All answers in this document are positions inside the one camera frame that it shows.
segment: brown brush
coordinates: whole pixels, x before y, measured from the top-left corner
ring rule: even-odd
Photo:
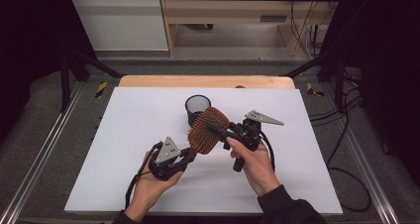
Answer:
[[[225,131],[228,130],[229,127],[229,120],[222,112],[214,107],[207,108],[195,120],[188,133],[188,142],[191,146],[191,152],[206,155],[219,142],[219,135],[211,132],[207,128],[208,123],[212,123]]]

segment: white board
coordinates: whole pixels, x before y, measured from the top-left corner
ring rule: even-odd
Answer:
[[[306,199],[321,214],[343,213],[299,90],[251,88],[115,88],[64,210],[124,209],[127,187],[152,145],[171,136],[180,149],[189,147],[184,103],[195,94],[207,96],[235,123],[254,109],[284,122],[262,124],[280,182],[292,198]],[[233,171],[233,163],[222,143],[198,155],[151,213],[262,213],[245,174]]]

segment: cabinet door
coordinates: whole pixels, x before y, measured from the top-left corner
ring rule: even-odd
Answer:
[[[73,0],[96,51],[167,51],[158,0]]]

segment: person's right hand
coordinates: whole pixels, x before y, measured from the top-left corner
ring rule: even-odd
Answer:
[[[233,150],[231,157],[245,160],[244,172],[250,186],[258,196],[263,196],[280,186],[263,142],[260,142],[258,148],[252,152],[235,139],[228,138],[227,141]]]

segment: black handle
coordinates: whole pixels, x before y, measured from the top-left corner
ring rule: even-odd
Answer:
[[[238,158],[235,160],[234,163],[234,171],[241,171],[242,167],[244,166],[245,160],[242,158]]]

